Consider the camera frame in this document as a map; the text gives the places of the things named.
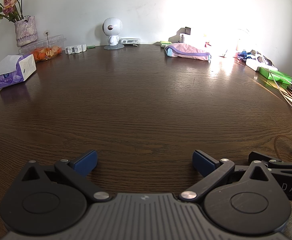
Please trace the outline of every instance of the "wooden table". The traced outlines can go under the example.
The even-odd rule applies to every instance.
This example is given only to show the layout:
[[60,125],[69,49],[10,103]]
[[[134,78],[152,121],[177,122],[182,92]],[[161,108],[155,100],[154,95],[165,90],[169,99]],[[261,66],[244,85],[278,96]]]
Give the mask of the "wooden table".
[[[292,140],[292,110],[233,58],[171,58],[156,45],[62,54],[0,91],[0,200],[28,160],[87,149],[98,152],[89,179],[108,192],[178,194],[200,179],[195,149],[246,165],[251,150],[276,156],[278,135]],[[289,139],[276,140],[284,161]]]

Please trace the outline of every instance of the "vase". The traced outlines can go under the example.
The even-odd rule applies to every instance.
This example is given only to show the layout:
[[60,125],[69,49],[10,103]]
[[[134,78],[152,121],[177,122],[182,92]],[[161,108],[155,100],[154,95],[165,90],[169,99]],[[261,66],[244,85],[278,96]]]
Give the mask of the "vase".
[[25,46],[38,39],[34,16],[15,22],[17,47]]

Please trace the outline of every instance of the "pink cloth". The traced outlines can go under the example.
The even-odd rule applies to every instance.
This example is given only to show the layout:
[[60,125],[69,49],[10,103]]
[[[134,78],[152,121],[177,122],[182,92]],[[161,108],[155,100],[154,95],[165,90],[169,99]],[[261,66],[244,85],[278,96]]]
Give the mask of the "pink cloth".
[[188,57],[200,60],[210,60],[209,52],[197,49],[186,43],[173,43],[165,48],[166,53],[170,57]]

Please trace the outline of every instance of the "flower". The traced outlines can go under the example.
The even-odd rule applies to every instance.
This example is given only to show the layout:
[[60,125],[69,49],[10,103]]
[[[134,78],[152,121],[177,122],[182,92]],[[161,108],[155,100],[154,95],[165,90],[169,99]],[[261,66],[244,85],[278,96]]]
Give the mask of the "flower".
[[4,0],[4,7],[5,8],[9,6],[14,7],[16,2],[17,0]]
[[8,7],[5,7],[2,12],[5,14],[5,15],[8,15],[9,13],[13,12],[14,11],[14,8],[12,6],[8,6]]

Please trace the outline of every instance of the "purple tissue package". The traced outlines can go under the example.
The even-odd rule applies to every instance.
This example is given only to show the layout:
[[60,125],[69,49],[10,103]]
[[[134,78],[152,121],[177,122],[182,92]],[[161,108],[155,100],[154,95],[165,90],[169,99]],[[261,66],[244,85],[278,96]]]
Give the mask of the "purple tissue package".
[[33,55],[12,55],[0,62],[0,88],[25,81],[36,70]]

